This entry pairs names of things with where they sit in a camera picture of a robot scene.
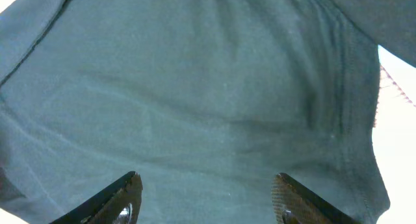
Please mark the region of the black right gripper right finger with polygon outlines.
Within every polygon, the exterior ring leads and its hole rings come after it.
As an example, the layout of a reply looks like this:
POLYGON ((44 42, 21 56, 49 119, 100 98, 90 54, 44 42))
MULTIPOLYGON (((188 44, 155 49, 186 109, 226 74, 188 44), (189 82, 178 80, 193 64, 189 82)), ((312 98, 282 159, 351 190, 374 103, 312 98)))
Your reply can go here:
POLYGON ((274 177, 271 194, 278 224, 357 224, 286 173, 274 177))

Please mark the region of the black t-shirt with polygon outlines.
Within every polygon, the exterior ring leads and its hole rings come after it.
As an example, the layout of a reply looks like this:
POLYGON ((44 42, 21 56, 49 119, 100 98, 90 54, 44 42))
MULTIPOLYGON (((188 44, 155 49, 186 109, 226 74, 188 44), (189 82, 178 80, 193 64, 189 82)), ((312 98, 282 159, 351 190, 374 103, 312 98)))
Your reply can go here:
POLYGON ((141 223, 273 223, 284 172, 376 223, 379 46, 415 63, 415 0, 16 0, 1 208, 49 223, 137 171, 141 223))

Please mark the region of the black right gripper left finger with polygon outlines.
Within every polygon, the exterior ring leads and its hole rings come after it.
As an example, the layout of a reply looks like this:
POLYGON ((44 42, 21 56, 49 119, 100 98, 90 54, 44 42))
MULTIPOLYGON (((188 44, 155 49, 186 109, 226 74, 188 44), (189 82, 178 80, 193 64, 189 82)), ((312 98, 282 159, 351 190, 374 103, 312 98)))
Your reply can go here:
POLYGON ((130 171, 51 224, 136 224, 142 179, 130 171))

